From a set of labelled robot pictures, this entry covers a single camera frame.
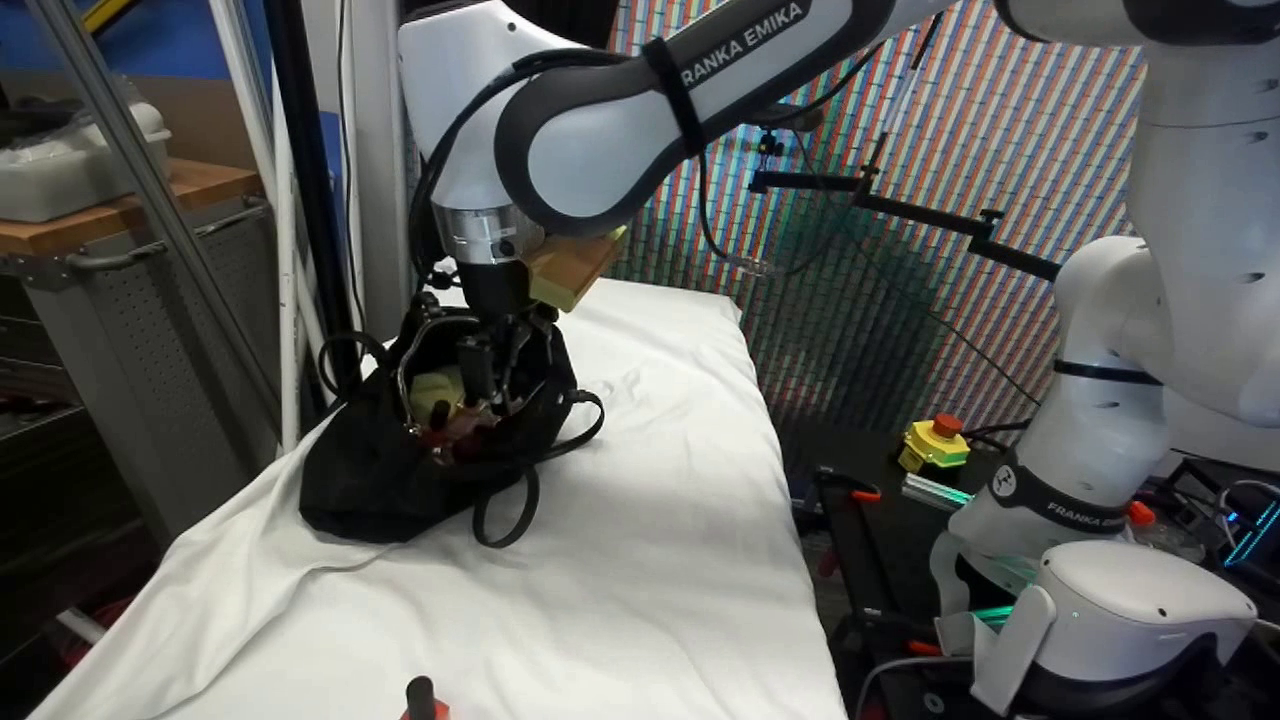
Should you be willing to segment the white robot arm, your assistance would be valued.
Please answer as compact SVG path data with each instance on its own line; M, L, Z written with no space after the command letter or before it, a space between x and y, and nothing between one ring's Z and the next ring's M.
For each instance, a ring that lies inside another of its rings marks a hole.
M479 317L463 374L511 396L532 302L528 227L590 237L630 221L662 174L949 0L723 0L640 51L576 42L507 0L444 0L397 28L420 151L416 201Z

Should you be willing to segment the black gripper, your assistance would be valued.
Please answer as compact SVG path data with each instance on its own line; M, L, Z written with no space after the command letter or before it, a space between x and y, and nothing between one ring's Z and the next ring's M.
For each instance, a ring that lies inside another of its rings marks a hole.
M511 264L463 264L463 302L475 317L475 332L460 345L463 388L475 400L507 400L515 373L515 339L528 312L528 266Z

